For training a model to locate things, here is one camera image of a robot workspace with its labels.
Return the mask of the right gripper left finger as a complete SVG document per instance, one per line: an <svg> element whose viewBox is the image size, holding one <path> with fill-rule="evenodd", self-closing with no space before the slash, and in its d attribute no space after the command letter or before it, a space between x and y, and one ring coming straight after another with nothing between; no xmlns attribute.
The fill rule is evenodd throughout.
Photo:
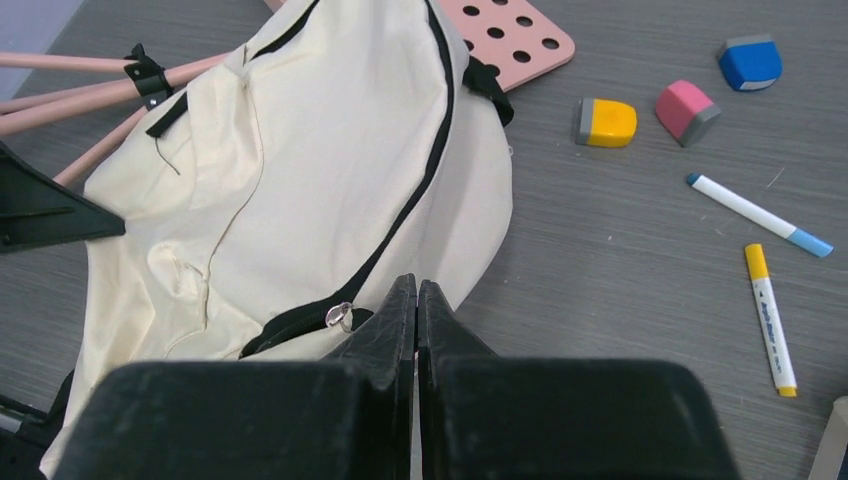
<svg viewBox="0 0 848 480"><path fill-rule="evenodd" d="M333 414L336 479L407 479L410 474L417 283L398 277L376 312L326 356L344 368L346 392Z"/></svg>

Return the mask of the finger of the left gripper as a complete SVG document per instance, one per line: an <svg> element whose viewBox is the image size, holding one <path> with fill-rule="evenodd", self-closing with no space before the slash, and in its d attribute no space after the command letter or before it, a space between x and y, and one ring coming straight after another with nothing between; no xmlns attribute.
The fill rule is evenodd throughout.
<svg viewBox="0 0 848 480"><path fill-rule="evenodd" d="M125 222L1 146L1 252L121 236Z"/></svg>

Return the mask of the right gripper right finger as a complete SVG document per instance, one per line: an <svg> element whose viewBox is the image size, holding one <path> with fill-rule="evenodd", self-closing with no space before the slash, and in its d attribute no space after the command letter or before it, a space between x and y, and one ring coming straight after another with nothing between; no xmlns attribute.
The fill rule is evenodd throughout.
<svg viewBox="0 0 848 480"><path fill-rule="evenodd" d="M424 280L417 307L418 382L422 474L425 479L464 479L461 424L478 394L468 384L470 369L495 356L455 317L440 285Z"/></svg>

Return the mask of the cream canvas backpack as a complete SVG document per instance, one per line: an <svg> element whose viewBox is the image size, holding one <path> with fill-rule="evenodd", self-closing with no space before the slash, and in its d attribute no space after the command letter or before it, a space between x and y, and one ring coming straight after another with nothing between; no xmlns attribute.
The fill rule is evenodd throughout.
<svg viewBox="0 0 848 480"><path fill-rule="evenodd" d="M508 107L435 1L288 1L145 115L88 178L123 235L86 245L53 478L112 370L316 359L395 279L459 306L512 215Z"/></svg>

